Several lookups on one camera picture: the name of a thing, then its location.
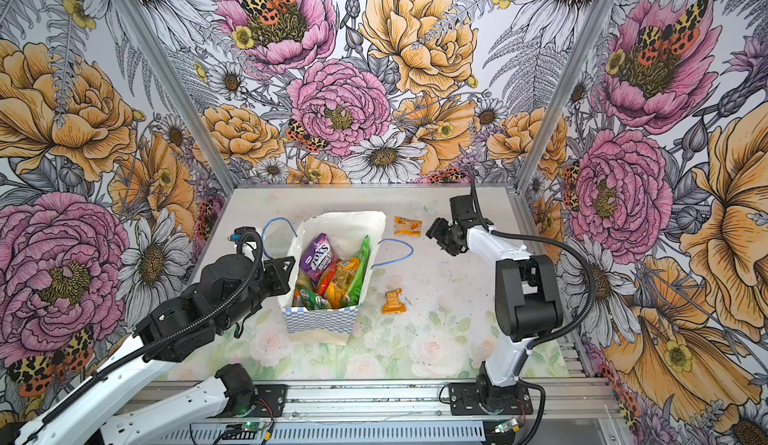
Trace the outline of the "small orange snack packet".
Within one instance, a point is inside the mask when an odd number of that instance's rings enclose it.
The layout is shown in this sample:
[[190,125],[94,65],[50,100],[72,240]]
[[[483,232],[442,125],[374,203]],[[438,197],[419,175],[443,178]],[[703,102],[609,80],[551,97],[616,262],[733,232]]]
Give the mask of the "small orange snack packet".
[[383,315],[402,314],[407,311],[406,305],[400,299],[401,293],[401,288],[386,292],[385,303],[381,309]]

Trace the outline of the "orange biscuit packet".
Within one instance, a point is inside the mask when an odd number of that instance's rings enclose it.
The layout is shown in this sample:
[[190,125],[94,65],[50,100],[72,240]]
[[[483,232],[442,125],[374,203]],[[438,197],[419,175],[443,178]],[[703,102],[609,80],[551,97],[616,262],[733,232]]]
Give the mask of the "orange biscuit packet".
[[406,217],[396,216],[394,218],[394,234],[402,236],[421,235],[422,221]]

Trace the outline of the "small red orange packet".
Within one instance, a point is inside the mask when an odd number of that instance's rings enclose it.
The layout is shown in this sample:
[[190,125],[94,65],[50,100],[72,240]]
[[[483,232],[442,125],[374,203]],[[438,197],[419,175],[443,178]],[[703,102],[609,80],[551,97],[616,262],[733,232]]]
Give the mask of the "small red orange packet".
[[336,265],[332,264],[330,265],[318,278],[318,281],[315,285],[314,291],[318,295],[323,295],[325,291],[327,290],[328,286],[331,284],[333,277],[335,275],[336,271]]

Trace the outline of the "green Lays chips bag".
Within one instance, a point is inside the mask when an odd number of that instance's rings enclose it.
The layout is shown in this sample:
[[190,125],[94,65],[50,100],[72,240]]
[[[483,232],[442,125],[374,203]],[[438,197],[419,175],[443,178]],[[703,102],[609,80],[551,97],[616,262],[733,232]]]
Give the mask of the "green Lays chips bag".
[[361,243],[361,247],[358,250],[358,253],[355,255],[355,258],[358,260],[358,265],[355,269],[352,281],[350,282],[350,285],[342,299],[341,304],[343,307],[353,307],[359,304],[365,272],[370,259],[370,253],[371,239],[369,236],[366,236]]

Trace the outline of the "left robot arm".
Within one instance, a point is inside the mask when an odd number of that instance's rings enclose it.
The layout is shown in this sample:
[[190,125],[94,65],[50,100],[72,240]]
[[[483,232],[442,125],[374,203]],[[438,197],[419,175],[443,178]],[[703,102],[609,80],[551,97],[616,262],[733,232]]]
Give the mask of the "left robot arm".
[[140,444],[184,424],[249,414],[262,404],[244,367],[226,365],[202,383],[131,414],[120,411],[156,377],[230,328],[242,332],[263,302],[290,292],[293,256],[268,258],[261,235],[240,227],[233,253],[204,266],[197,282],[136,326],[118,351],[41,416],[10,423],[4,444]]

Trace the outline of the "green rainbow snack bag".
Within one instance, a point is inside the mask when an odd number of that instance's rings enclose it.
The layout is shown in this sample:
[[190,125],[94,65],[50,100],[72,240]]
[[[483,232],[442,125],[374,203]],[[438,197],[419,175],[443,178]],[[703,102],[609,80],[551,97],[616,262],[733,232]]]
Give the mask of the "green rainbow snack bag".
[[311,288],[297,286],[294,292],[293,306],[301,307],[307,310],[328,310],[331,309],[330,302],[322,295],[318,295]]

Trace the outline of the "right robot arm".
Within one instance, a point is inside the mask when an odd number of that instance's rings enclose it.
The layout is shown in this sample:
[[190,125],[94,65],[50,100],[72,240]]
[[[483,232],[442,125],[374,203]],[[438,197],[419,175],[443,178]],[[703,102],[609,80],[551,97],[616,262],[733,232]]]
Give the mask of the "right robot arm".
[[473,384],[448,385],[451,414],[518,415],[533,411],[531,385],[522,378],[538,338],[563,322],[564,311],[555,266],[546,255],[533,255],[485,224],[472,194],[450,199],[451,218],[437,218],[427,237],[452,256],[471,252],[494,272],[494,313],[501,334],[496,349],[482,362]]

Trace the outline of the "checkered paper bag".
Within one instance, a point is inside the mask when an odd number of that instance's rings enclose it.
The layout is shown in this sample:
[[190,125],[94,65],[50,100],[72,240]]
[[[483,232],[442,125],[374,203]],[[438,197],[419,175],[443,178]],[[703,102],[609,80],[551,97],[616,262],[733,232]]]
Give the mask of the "checkered paper bag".
[[347,344],[373,270],[393,263],[377,260],[386,225],[381,211],[328,212],[290,225],[296,263],[278,303],[291,341]]

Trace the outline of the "purple candy bag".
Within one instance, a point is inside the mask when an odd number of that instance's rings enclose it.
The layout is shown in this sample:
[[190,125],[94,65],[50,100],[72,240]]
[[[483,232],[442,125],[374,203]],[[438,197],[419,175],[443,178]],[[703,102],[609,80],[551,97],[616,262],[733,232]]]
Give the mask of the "purple candy bag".
[[299,261],[300,271],[316,285],[322,275],[337,261],[337,255],[325,233],[317,235],[304,250]]

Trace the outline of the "yellow mango candy bag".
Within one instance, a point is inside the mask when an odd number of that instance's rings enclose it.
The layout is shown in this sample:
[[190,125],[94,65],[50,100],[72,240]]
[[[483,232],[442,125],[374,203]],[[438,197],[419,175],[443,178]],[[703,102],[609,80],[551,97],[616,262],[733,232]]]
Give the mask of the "yellow mango candy bag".
[[335,275],[323,296],[330,302],[332,309],[339,309],[343,308],[341,302],[352,281],[358,260],[356,258],[340,260],[335,265]]

